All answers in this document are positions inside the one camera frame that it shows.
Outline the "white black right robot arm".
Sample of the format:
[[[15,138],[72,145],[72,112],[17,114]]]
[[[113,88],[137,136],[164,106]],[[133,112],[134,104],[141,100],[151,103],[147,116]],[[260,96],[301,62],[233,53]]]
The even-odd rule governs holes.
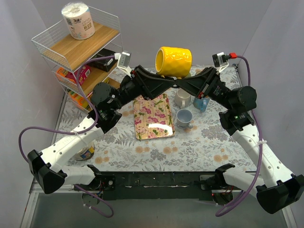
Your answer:
[[[215,184],[225,189],[229,185],[241,190],[236,199],[227,203],[216,213],[223,216],[238,206],[248,194],[256,197],[260,206],[269,214],[298,201],[304,191],[303,175],[296,176],[277,158],[263,139],[261,129],[249,111],[256,108],[257,93],[251,86],[229,89],[220,80],[213,67],[205,68],[199,74],[174,83],[197,98],[208,96],[227,110],[219,113],[224,130],[247,153],[256,166],[255,175],[225,164],[215,170],[212,178]]]

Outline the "blue glazed mug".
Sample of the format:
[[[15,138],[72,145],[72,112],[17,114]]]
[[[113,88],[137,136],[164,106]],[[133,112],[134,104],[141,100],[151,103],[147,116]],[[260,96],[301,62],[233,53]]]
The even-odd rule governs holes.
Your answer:
[[[210,98],[208,96],[204,98],[195,97],[193,101],[193,105],[195,108],[199,109],[203,113],[206,111],[209,101]]]

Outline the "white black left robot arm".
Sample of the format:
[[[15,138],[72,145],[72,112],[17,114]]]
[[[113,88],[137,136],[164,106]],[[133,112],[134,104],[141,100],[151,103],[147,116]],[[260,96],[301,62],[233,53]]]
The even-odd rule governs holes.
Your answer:
[[[93,109],[83,121],[53,145],[28,154],[30,171],[44,193],[53,193],[69,184],[98,189],[101,178],[97,168],[92,165],[72,167],[66,166],[66,163],[110,131],[122,117],[118,110],[124,105],[139,96],[153,100],[174,85],[173,78],[152,74],[142,66],[137,66],[130,76],[125,76],[118,89],[107,83],[98,83],[91,97]]]

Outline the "white grey mug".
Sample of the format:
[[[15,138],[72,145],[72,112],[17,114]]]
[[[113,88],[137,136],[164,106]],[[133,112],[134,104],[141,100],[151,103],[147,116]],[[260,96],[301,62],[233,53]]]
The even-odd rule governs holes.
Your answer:
[[[191,95],[179,88],[175,93],[174,102],[179,108],[184,109],[191,104]]]

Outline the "yellow mug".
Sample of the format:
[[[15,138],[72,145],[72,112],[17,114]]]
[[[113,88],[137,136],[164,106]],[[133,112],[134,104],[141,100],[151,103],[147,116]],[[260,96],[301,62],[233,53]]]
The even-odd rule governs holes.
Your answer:
[[[155,58],[155,69],[164,77],[186,77],[192,66],[192,53],[179,47],[161,47]]]

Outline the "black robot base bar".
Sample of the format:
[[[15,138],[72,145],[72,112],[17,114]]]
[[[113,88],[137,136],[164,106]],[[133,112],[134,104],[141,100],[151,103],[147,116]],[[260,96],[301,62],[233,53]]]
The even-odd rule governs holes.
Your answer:
[[[103,171],[89,186],[73,189],[98,192],[104,200],[198,199],[225,202],[234,187],[218,183],[214,171]]]

